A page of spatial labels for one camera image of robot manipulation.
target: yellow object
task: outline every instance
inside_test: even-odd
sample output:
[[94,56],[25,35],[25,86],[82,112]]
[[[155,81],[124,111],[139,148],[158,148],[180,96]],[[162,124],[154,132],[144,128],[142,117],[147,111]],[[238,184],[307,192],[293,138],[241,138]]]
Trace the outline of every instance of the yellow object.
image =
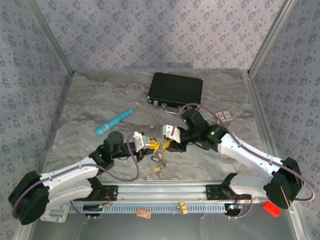
[[157,143],[157,141],[155,140],[150,140],[150,146],[149,146],[149,149],[154,149],[153,153],[155,153],[158,148],[160,147],[160,144]]
[[181,201],[178,203],[178,208],[179,208],[181,215],[185,215],[185,214],[189,213],[188,207],[184,201]]
[[172,140],[170,140],[170,141],[168,141],[168,140],[163,140],[162,142],[164,143],[164,145],[163,145],[163,148],[164,149],[167,149],[169,146],[170,146],[170,142],[171,142]]
[[154,173],[160,173],[161,172],[161,167],[160,166],[156,166],[152,169],[152,172]]

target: orange tag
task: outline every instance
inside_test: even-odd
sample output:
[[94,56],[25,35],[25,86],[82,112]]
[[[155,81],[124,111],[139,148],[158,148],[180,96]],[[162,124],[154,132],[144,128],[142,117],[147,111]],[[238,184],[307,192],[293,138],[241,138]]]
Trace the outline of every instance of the orange tag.
[[151,218],[151,211],[138,209],[136,211],[136,216],[141,217],[141,218],[145,218],[145,219],[150,219]]

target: gray marble surface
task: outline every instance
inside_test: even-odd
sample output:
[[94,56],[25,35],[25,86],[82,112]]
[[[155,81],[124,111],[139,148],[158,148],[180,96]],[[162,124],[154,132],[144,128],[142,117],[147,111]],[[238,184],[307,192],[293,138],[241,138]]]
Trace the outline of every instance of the gray marble surface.
[[[241,71],[180,71],[176,75],[203,79],[201,103],[213,111],[228,110],[234,119],[230,129],[242,140],[262,150],[256,121],[249,103]],[[173,124],[175,115],[164,113],[161,107],[147,102],[153,72],[75,73],[62,117],[55,136],[46,171],[50,172],[76,163],[88,156],[103,143],[108,132],[96,136],[95,128],[123,111],[133,113],[109,131],[120,131],[124,138],[134,132],[161,139],[161,127]],[[206,111],[203,117],[213,123],[216,120]],[[179,126],[184,127],[182,120]],[[256,175],[236,160],[205,151],[194,145],[186,153],[167,153],[167,165],[162,173],[153,173],[156,166],[146,156],[139,164],[140,180],[223,180],[230,172]],[[136,175],[133,160],[115,160],[110,170],[122,178]],[[113,181],[107,174],[101,180]]]

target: small box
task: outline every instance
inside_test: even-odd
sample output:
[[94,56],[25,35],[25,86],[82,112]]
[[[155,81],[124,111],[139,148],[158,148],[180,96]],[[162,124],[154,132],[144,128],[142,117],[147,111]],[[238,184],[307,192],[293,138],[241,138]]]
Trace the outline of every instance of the small box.
[[180,211],[181,215],[185,215],[185,214],[189,213],[188,207],[187,207],[187,205],[186,205],[186,203],[184,201],[181,201],[181,202],[178,203],[178,208],[179,208],[179,211]]
[[227,122],[230,122],[233,117],[231,116],[230,112],[229,111],[218,111],[215,113],[222,122],[224,123],[227,123]]
[[272,202],[267,201],[263,208],[267,210],[268,213],[270,213],[274,217],[278,217],[281,213],[281,209],[279,209],[276,205],[274,205]]

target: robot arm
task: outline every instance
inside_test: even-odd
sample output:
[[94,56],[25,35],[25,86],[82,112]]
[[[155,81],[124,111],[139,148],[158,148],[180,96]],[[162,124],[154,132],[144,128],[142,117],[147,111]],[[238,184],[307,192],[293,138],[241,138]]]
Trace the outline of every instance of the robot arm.
[[[278,207],[289,208],[303,182],[272,163],[286,166],[301,174],[295,160],[289,157],[282,160],[270,156],[237,138],[240,145],[247,147],[254,154],[248,153],[234,141],[224,127],[218,124],[209,125],[197,110],[187,110],[182,118],[188,129],[178,127],[173,136],[173,127],[163,126],[163,136],[172,140],[166,150],[182,153],[186,152],[189,144],[197,143],[206,150],[212,149],[238,160],[262,176],[247,177],[230,173],[220,185],[206,186],[208,200],[235,200],[246,194],[267,197]],[[97,176],[103,172],[102,169],[112,168],[115,164],[114,159],[129,157],[128,146],[136,156],[137,162],[153,153],[153,149],[149,148],[151,143],[147,136],[135,132],[133,138],[133,142],[125,144],[123,135],[113,131],[104,140],[103,145],[78,163],[41,175],[35,171],[27,173],[8,198],[13,207],[13,214],[22,225],[27,225],[62,203],[72,200],[98,200],[103,186]],[[271,163],[263,161],[255,154],[270,159]]]
[[[153,153],[153,150],[148,148],[150,139],[143,133],[134,132],[133,140],[129,146],[137,162],[140,162],[145,155]],[[129,156],[123,135],[118,131],[113,131],[104,140],[103,145],[75,164],[40,175],[35,171],[28,172],[8,197],[14,208],[14,214],[22,225],[27,225],[62,203],[75,199],[96,200],[103,189],[102,184],[96,178],[103,172],[101,168],[109,170],[115,165],[114,159]],[[16,205],[19,197],[30,187],[32,189]]]
[[206,150],[214,150],[241,162],[261,176],[248,177],[231,173],[222,183],[223,186],[216,188],[214,194],[213,189],[207,191],[208,199],[212,199],[214,196],[213,199],[223,200],[230,199],[235,195],[247,194],[267,197],[272,203],[283,209],[290,207],[304,183],[279,165],[290,168],[300,175],[298,163],[294,159],[288,157],[283,160],[266,154],[236,137],[238,144],[224,127],[218,124],[209,125],[200,112],[195,109],[187,110],[182,114],[182,119],[188,129],[178,127],[172,136],[173,126],[163,126],[162,135],[165,139],[172,140],[166,150],[186,152],[189,144],[200,144]]

